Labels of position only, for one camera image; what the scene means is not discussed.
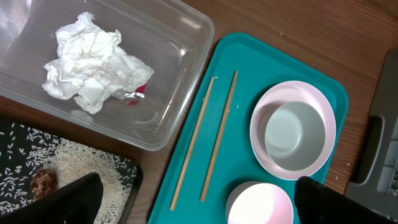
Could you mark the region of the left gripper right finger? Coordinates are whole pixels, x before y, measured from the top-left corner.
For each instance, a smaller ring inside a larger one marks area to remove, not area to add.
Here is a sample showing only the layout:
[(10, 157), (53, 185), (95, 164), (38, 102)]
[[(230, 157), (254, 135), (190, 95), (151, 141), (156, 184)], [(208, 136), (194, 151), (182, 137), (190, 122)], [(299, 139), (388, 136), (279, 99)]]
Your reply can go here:
[(295, 183), (294, 203), (301, 224), (394, 224), (307, 176)]

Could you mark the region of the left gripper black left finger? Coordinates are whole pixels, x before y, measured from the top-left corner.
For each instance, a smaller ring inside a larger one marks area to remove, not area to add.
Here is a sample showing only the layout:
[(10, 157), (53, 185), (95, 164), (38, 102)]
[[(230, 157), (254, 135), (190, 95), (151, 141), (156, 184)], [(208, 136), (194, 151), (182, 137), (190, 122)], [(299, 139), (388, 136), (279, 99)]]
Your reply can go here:
[(93, 224), (101, 206), (100, 175), (89, 173), (32, 204), (1, 217), (1, 223)]

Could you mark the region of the brown food scrap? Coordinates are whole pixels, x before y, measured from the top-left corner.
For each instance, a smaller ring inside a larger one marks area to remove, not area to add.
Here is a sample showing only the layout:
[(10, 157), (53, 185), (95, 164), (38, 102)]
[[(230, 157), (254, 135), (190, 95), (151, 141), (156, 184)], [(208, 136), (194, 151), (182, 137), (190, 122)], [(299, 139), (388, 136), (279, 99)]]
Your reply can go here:
[(30, 182), (30, 191), (33, 193), (33, 201), (37, 201), (54, 193), (58, 189), (58, 179), (54, 170), (39, 169)]

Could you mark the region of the small white dish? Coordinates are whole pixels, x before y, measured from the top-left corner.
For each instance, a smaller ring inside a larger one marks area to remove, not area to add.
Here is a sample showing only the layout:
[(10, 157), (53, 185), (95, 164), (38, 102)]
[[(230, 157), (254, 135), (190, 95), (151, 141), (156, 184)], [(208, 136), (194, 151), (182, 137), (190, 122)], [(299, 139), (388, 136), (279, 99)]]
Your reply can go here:
[(248, 181), (228, 196), (225, 216), (228, 224), (292, 224), (294, 208), (290, 197), (279, 186)]

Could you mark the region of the pale green bowl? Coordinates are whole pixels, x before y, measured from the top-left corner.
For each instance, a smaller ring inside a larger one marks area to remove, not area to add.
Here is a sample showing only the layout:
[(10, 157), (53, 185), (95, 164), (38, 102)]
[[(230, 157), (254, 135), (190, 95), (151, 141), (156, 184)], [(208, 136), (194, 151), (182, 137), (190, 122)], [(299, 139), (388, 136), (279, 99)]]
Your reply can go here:
[(325, 125), (315, 108), (293, 101), (277, 108), (264, 134), (269, 157), (281, 168), (298, 171), (311, 166), (325, 145)]

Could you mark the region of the red snack wrapper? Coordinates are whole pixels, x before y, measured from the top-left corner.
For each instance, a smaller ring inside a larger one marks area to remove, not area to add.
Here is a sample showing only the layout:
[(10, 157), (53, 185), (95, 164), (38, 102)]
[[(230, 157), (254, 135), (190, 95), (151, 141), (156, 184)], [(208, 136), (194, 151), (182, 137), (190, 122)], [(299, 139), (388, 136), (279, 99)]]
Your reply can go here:
[(137, 88), (135, 91), (132, 91), (132, 92), (127, 92), (127, 91), (122, 91), (122, 90), (115, 91), (114, 93), (111, 94), (111, 96), (116, 99), (123, 100), (129, 106), (134, 106), (134, 105), (138, 104), (138, 102), (140, 102), (141, 100), (144, 99), (145, 89), (146, 89), (146, 85), (142, 85), (139, 88)]

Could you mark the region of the wooden chopstick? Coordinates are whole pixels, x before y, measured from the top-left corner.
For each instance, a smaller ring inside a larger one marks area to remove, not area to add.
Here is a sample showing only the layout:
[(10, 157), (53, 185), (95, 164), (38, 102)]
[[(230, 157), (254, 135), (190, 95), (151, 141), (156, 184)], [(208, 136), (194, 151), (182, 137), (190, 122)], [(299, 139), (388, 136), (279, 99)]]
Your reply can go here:
[(185, 177), (185, 174), (186, 174), (186, 171), (187, 171), (187, 167), (188, 167), (188, 164), (190, 162), (190, 158), (191, 158), (191, 155), (192, 155), (192, 151), (193, 151), (195, 142), (197, 140), (198, 131), (199, 131), (199, 128), (201, 126), (201, 122), (202, 122), (203, 116), (205, 114), (206, 106), (208, 104), (208, 100), (209, 100), (209, 97), (210, 97), (210, 94), (211, 94), (211, 91), (212, 91), (212, 88), (213, 88), (214, 79), (215, 78), (212, 77), (211, 80), (210, 80), (210, 83), (208, 85), (208, 89), (206, 91), (205, 97), (203, 99), (203, 103), (202, 103), (201, 108), (200, 108), (200, 112), (199, 112), (197, 121), (195, 123), (193, 134), (192, 134), (192, 137), (190, 139), (190, 144), (188, 146), (187, 153), (186, 153), (186, 156), (184, 158), (183, 166), (181, 168), (180, 175), (178, 177), (178, 182), (177, 182), (177, 185), (176, 185), (176, 188), (175, 188), (175, 191), (174, 191), (174, 195), (173, 195), (173, 198), (172, 198), (172, 201), (171, 201), (171, 204), (170, 204), (170, 210), (171, 211), (175, 210), (175, 207), (176, 207), (176, 204), (177, 204), (178, 196), (179, 196), (180, 190), (182, 188), (182, 184), (183, 184), (183, 180), (184, 180), (184, 177)]
[(226, 103), (225, 103), (225, 106), (224, 106), (223, 115), (221, 117), (220, 125), (219, 125), (217, 136), (216, 136), (215, 145), (214, 145), (214, 148), (213, 148), (213, 152), (212, 152), (210, 163), (209, 163), (208, 170), (207, 170), (207, 173), (206, 173), (205, 181), (204, 181), (203, 188), (202, 188), (202, 191), (201, 191), (201, 195), (200, 195), (200, 201), (201, 202), (205, 201), (206, 195), (207, 195), (207, 192), (208, 192), (208, 189), (209, 189), (209, 186), (210, 186), (211, 176), (212, 176), (212, 173), (213, 173), (213, 170), (214, 170), (214, 166), (215, 166), (216, 158), (217, 158), (217, 155), (218, 155), (219, 147), (220, 147), (220, 144), (221, 144), (221, 139), (222, 139), (222, 136), (223, 136), (223, 132), (224, 132), (224, 128), (225, 128), (225, 125), (226, 125), (226, 121), (228, 119), (229, 108), (231, 106), (231, 102), (232, 102), (232, 99), (233, 99), (233, 94), (234, 94), (234, 89), (235, 89), (235, 86), (236, 86), (237, 77), (238, 77), (238, 71), (235, 71), (234, 72), (234, 76), (233, 76), (233, 80), (231, 82), (231, 86), (229, 88), (228, 97), (227, 97), (227, 100), (226, 100)]

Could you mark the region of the white napkin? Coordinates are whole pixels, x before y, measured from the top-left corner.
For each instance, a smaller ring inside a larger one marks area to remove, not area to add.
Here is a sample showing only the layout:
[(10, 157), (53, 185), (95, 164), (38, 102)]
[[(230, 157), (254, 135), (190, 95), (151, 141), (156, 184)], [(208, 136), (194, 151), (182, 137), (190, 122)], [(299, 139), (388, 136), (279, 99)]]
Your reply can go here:
[(57, 59), (45, 64), (42, 88), (60, 100), (74, 99), (82, 110), (95, 114), (118, 90), (132, 92), (145, 85), (154, 70), (119, 44), (120, 31), (106, 32), (83, 12), (75, 23), (56, 31)]

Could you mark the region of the grey dish rack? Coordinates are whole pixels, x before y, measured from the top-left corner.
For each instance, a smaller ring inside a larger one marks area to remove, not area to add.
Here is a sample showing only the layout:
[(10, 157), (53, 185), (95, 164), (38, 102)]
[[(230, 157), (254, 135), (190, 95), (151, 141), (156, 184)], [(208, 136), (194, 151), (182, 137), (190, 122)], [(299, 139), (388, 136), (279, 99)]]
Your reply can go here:
[(397, 218), (397, 49), (387, 52), (369, 109), (361, 158), (345, 196)]

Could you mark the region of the teal plastic tray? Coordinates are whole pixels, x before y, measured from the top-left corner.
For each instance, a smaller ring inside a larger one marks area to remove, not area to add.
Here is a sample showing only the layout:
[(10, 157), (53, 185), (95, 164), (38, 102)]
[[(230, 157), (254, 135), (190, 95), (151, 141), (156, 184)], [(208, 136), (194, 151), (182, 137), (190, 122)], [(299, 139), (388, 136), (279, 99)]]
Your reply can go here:
[[(216, 141), (234, 72), (238, 71), (233, 99), (204, 202), (200, 195)], [(170, 204), (184, 158), (211, 78), (213, 88), (198, 131), (175, 210)], [(318, 88), (335, 114), (341, 131), (348, 112), (348, 96), (336, 80), (244, 33), (223, 37), (217, 44), (187, 116), (174, 154), (149, 218), (156, 223), (225, 223), (225, 205), (233, 189), (247, 181), (276, 184), (289, 197), (295, 182), (268, 173), (258, 163), (249, 138), (249, 123), (260, 97), (272, 86), (300, 80)]]

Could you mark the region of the large white plate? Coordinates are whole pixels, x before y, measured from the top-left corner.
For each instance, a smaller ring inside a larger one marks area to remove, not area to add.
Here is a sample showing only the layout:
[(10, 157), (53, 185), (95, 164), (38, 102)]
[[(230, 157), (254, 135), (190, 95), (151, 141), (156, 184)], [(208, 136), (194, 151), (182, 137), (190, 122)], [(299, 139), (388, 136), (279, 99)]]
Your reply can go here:
[[(283, 169), (268, 155), (264, 143), (267, 122), (280, 106), (298, 101), (309, 104), (321, 116), (325, 125), (325, 145), (318, 159), (308, 168), (298, 171)], [(257, 102), (250, 122), (250, 141), (260, 165), (271, 175), (284, 180), (297, 180), (316, 173), (329, 159), (336, 139), (336, 121), (326, 96), (313, 85), (301, 81), (287, 81), (267, 90)]]

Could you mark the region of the clear plastic bin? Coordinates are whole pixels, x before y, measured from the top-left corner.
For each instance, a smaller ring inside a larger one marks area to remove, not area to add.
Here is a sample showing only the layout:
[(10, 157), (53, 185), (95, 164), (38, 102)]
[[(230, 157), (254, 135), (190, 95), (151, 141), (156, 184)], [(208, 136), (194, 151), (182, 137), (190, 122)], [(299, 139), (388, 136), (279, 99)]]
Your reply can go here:
[(181, 1), (2, 1), (1, 95), (156, 151), (194, 91), (214, 31)]

